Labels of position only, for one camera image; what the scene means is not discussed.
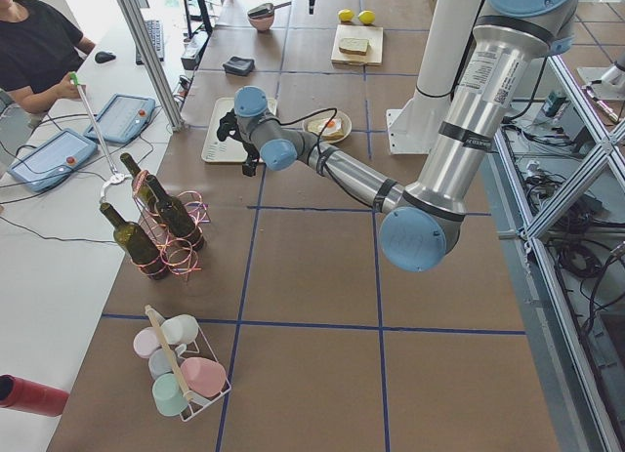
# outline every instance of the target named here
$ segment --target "black shirt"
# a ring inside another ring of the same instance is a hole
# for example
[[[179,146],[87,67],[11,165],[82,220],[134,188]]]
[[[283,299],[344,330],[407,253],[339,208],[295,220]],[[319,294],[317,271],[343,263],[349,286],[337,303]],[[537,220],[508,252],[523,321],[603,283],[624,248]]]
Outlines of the black shirt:
[[[37,0],[16,0],[28,10],[21,22],[0,21],[0,88],[51,88],[82,63],[74,45],[83,34],[63,14]]]

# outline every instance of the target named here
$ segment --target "white table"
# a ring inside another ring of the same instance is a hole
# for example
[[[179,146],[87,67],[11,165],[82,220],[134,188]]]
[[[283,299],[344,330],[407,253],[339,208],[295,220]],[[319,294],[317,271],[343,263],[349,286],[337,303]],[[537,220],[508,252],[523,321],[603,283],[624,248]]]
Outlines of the white table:
[[[166,31],[163,64],[172,90],[181,74],[183,37],[176,29]],[[98,50],[108,50],[117,59],[96,64]],[[78,71],[87,85],[95,112],[115,93],[148,96],[160,104],[143,66],[135,65],[135,44],[124,21],[113,27]],[[84,113],[80,101],[61,100],[52,108],[53,117]],[[62,128],[82,133],[86,117],[60,120]],[[51,122],[38,128],[30,144],[42,144],[58,131]],[[141,164],[155,172],[169,142],[171,129],[163,112],[144,131],[154,151]],[[150,146],[136,139],[123,151],[137,160]],[[86,167],[108,179],[111,176],[101,150],[101,159]],[[0,185],[14,184],[6,174]],[[103,181],[93,175],[73,174],[57,188],[32,199],[5,205],[2,217],[45,236],[112,240],[112,226],[99,211]],[[0,188],[0,202],[32,195],[24,185]],[[126,219],[135,220],[139,211],[131,197],[130,181],[108,189],[111,202]],[[112,244],[59,242],[43,240],[34,234],[0,221],[0,374],[11,374],[41,384],[71,390],[84,354],[89,346],[110,288],[123,258],[122,250]],[[3,452],[40,452],[45,450],[59,418],[0,409],[0,449]]]

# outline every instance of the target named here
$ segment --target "red cylinder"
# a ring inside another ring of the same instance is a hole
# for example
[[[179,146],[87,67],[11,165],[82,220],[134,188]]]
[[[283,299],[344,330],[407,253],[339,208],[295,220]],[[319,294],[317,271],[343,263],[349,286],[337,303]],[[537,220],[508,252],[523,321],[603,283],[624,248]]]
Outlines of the red cylinder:
[[[36,413],[45,416],[59,416],[69,393],[54,387],[10,375],[0,376],[0,407]]]

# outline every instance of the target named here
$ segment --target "green glass bottle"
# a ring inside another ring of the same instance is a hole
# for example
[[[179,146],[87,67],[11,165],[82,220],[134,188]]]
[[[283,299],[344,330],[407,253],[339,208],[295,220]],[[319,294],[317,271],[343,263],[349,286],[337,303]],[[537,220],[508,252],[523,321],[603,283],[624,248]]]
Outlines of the green glass bottle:
[[[139,167],[139,164],[135,162],[135,159],[133,159],[133,156],[131,156],[127,152],[122,153],[119,156],[119,159],[121,160],[121,162],[124,163],[124,166],[126,166],[126,169],[128,169],[128,172],[130,172],[130,175],[133,176],[133,186],[134,186],[135,180],[137,179],[137,176],[141,172],[141,167]],[[144,208],[146,208],[149,211],[149,213],[154,217],[154,219],[158,223],[160,223],[160,219],[158,217],[158,213],[156,213],[156,207],[155,207],[156,197],[154,196],[154,193],[149,188],[149,186],[146,185],[146,183],[143,183],[139,187],[139,190],[137,191],[137,198],[142,203],[142,205],[144,205]]]
[[[100,211],[115,227],[115,242],[143,273],[151,279],[162,279],[169,274],[169,269],[160,257],[160,251],[141,226],[124,220],[110,203],[102,203]]]
[[[188,215],[183,202],[167,193],[152,174],[147,175],[146,184],[156,196],[156,212],[163,223],[169,227],[169,231],[176,237],[189,241],[194,250],[201,249],[204,246],[204,236],[195,221]]]

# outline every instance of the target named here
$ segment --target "white cutting board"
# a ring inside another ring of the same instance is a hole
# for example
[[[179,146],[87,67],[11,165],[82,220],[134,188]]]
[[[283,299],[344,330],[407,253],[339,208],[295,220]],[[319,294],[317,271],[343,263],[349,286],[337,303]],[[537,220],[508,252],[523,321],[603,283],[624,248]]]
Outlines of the white cutting board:
[[[344,54],[339,50],[339,42],[346,37],[355,39],[367,39],[369,50],[367,55]],[[370,64],[379,66],[382,64],[382,45],[384,29],[372,25],[339,24],[334,36],[332,46],[332,62],[346,64]]]
[[[277,112],[277,101],[274,98],[267,98],[267,104],[273,115]],[[224,142],[217,139],[217,129],[220,119],[234,108],[234,98],[219,98],[215,102],[213,115],[208,124],[208,133],[202,147],[202,159],[206,162],[216,163],[241,163],[247,159],[247,152],[243,144],[228,138]]]

